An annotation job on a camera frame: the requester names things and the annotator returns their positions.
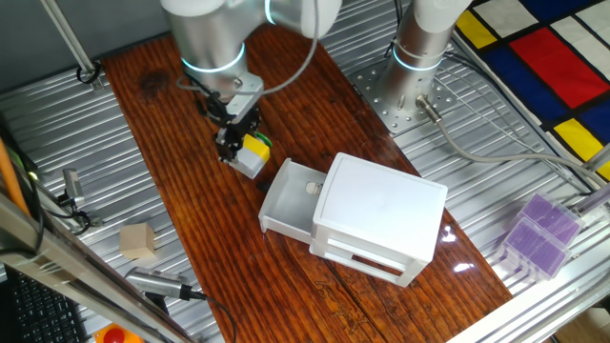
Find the plastic drawer unit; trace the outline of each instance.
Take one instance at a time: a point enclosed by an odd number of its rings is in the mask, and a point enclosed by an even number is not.
[[[445,186],[345,153],[328,175],[289,158],[259,219],[263,232],[406,287],[432,261],[446,196]]]

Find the wooden board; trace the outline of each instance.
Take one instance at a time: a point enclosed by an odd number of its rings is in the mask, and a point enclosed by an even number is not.
[[[251,72],[267,88],[290,77],[311,44],[278,28],[262,28],[247,43]],[[240,342],[444,342],[511,298],[448,212],[433,262],[407,288],[262,234],[265,194],[218,162],[217,128],[175,85],[182,71],[173,39],[103,64],[200,284],[232,310]],[[322,48],[294,84],[259,105],[274,148],[256,182],[272,181],[286,157],[327,172],[339,151],[417,173]],[[442,239],[446,226],[455,240]],[[229,340],[228,319],[213,311]]]

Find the metal grated platform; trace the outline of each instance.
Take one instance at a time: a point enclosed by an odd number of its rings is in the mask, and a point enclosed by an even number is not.
[[[322,43],[343,72],[356,77],[358,71],[383,61],[395,30],[393,1],[344,0],[334,27]],[[472,71],[447,62],[442,67],[455,76],[441,72],[438,79],[483,116],[507,131],[513,127],[537,151],[554,153],[554,144],[522,115],[522,109],[516,111],[504,99],[497,98]],[[475,86],[460,82],[459,78]],[[105,84],[105,91],[93,93],[74,80],[70,71],[0,95],[0,110],[24,150],[41,166],[41,178],[50,190],[62,191],[62,168],[79,170],[88,196],[84,210],[105,219],[103,229],[91,230],[83,240],[105,261],[122,274],[137,265],[183,272],[195,281],[172,221],[106,80]],[[464,149],[490,155],[526,152],[488,121],[455,104],[443,113],[443,120]],[[533,282],[495,256],[505,235],[503,223],[533,192],[547,192],[566,205],[580,201],[574,196],[580,191],[547,165],[539,161],[472,163],[447,147],[440,132],[427,120],[411,121],[394,138],[423,177],[449,187],[447,208],[515,296],[456,341],[511,342],[523,333],[532,333],[528,342],[540,341],[610,293],[610,287],[600,282],[608,280],[610,273],[607,213],[588,218],[585,230],[572,244],[573,260],[549,282]],[[144,221],[156,232],[157,256],[126,260],[118,252],[118,229]],[[222,341],[207,304],[174,301],[169,309],[190,333],[202,333],[212,342]],[[86,309],[83,315],[88,332],[108,323]]]
[[[91,228],[81,239],[106,263],[122,275],[135,266],[180,272],[200,290],[114,93],[106,77],[102,79],[106,88],[93,92],[73,71],[62,73],[0,95],[0,111],[51,192],[63,192],[62,169],[78,169],[87,202],[81,209],[104,220],[103,228]],[[119,229],[143,222],[155,232],[155,257],[127,259],[118,251]],[[4,278],[2,267],[0,280]],[[207,302],[168,299],[167,305],[171,317],[190,334],[224,341]],[[86,308],[81,315],[88,334],[110,323]]]

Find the orange object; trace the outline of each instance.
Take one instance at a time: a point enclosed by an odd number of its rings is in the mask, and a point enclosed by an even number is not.
[[[10,162],[9,153],[7,152],[4,142],[0,139],[0,172],[4,176],[4,182],[7,184],[7,189],[9,190],[10,199],[12,200],[21,211],[25,214],[30,215],[30,210],[28,210],[28,205],[26,205],[26,200],[23,198],[23,194],[21,193],[21,188],[19,188],[19,182],[17,181],[17,175],[15,174],[15,169],[12,167],[12,162]]]
[[[95,343],[144,343],[144,339],[137,334],[111,324],[93,334]]]

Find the red object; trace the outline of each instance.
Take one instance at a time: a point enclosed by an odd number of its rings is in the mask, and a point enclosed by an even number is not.
[[[610,90],[547,28],[521,37],[510,46],[571,109]]]
[[[121,329],[110,329],[104,334],[104,343],[124,343],[125,333]]]

